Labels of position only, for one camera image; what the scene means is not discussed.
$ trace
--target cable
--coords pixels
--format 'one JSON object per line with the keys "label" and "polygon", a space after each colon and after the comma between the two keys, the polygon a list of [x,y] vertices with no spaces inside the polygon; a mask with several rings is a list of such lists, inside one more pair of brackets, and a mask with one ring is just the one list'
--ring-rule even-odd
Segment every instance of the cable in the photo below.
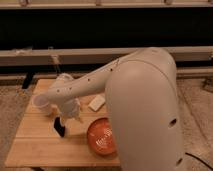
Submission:
{"label": "cable", "polygon": [[191,154],[191,153],[185,153],[186,155],[193,157],[195,159],[197,159],[199,162],[201,162],[202,164],[204,164],[206,167],[208,167],[211,171],[213,171],[213,167],[211,167],[208,163],[206,163],[205,161],[203,161],[202,159],[200,159],[199,157]]}

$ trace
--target screw hole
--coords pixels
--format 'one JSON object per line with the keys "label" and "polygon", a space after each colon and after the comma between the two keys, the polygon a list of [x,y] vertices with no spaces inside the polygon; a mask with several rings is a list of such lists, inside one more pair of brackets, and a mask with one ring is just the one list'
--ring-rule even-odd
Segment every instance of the screw hole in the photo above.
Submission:
{"label": "screw hole", "polygon": [[170,123],[169,123],[169,127],[173,127],[175,126],[175,124],[177,123],[177,119],[173,119]]}
{"label": "screw hole", "polygon": [[183,161],[183,158],[180,158],[177,162],[176,162],[176,167],[179,166]]}

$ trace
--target orange bowl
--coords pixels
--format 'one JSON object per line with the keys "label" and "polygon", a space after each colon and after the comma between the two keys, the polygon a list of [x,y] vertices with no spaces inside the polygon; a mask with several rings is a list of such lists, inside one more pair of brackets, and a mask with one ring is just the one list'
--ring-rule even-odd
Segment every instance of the orange bowl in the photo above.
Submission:
{"label": "orange bowl", "polygon": [[116,151],[108,118],[100,118],[91,123],[87,130],[87,142],[100,155],[109,155]]}

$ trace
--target small white block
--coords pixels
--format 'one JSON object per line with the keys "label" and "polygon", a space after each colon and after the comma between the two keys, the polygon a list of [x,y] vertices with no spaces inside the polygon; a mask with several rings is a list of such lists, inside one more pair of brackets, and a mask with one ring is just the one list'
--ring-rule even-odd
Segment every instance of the small white block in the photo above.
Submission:
{"label": "small white block", "polygon": [[91,108],[93,111],[98,111],[98,109],[101,108],[105,103],[105,98],[101,95],[97,95],[89,104],[89,108]]}

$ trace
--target table leg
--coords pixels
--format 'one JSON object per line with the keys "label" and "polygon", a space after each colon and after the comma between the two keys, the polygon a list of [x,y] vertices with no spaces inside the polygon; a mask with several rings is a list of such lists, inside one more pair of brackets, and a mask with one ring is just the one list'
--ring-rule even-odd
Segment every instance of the table leg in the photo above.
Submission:
{"label": "table leg", "polygon": [[40,168],[40,167],[31,167],[31,169],[33,171],[45,171],[44,169]]}

